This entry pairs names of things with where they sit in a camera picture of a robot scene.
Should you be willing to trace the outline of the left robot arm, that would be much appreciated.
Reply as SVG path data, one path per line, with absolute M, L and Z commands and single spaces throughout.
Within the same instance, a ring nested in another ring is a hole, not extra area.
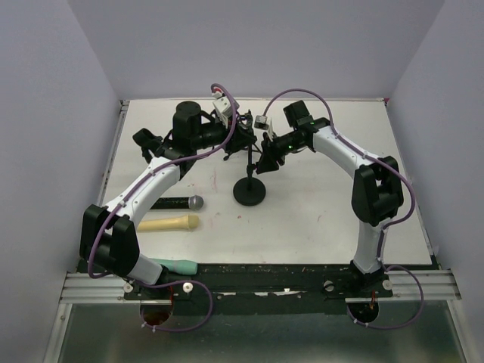
M 176 106 L 166 137 L 148 129 L 134 134 L 147 168 L 117 197 L 103 206 L 92 204 L 82 217 L 79 255 L 88 264 L 90 278 L 116 275 L 140 281 L 152 299 L 166 293 L 169 270 L 141 253 L 136 229 L 197 160 L 218 150 L 234 154 L 256 141 L 251 133 L 253 115 L 237 109 L 227 97 L 214 101 L 211 113 L 194 101 L 183 101 Z

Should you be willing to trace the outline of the teal microphone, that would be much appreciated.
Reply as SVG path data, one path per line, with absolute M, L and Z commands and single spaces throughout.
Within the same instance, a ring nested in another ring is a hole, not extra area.
M 172 259 L 154 259 L 156 263 L 166 267 L 170 272 L 178 275 L 192 276 L 197 273 L 198 264 L 191 260 L 172 260 Z

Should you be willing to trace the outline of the cream microphone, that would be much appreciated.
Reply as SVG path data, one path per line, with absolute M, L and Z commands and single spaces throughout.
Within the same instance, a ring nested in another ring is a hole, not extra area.
M 199 224 L 199 217 L 197 215 L 190 214 L 179 217 L 143 221 L 138 225 L 137 231 L 192 230 L 197 228 Z

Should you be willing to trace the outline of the black round-base mic stand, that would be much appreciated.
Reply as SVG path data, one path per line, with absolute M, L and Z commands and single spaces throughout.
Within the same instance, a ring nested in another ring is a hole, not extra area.
M 154 135 L 150 130 L 143 128 L 132 136 L 133 141 L 141 148 L 141 155 L 147 163 L 156 156 L 157 150 L 163 144 L 161 136 Z

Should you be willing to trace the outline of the black microphone silver grille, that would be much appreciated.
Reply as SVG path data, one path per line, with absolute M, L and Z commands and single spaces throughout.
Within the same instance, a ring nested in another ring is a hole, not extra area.
M 151 210 L 189 209 L 198 211 L 204 206 L 204 199 L 199 195 L 191 197 L 161 197 L 150 208 Z

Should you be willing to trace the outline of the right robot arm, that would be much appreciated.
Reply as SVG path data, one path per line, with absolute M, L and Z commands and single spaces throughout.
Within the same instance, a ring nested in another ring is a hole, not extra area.
M 289 126 L 293 129 L 277 136 L 272 122 L 265 115 L 257 116 L 254 126 L 261 129 L 262 153 L 256 163 L 256 173 L 275 172 L 285 164 L 285 157 L 307 147 L 329 157 L 352 178 L 351 206 L 359 220 L 358 243 L 351 261 L 356 273 L 348 277 L 349 290 L 365 296 L 375 288 L 374 276 L 382 270 L 377 253 L 382 247 L 380 231 L 385 222 L 396 216 L 404 197 L 400 178 L 389 168 L 399 170 L 393 157 L 363 157 L 340 140 L 330 127 L 330 120 L 313 118 L 304 101 L 284 108 Z

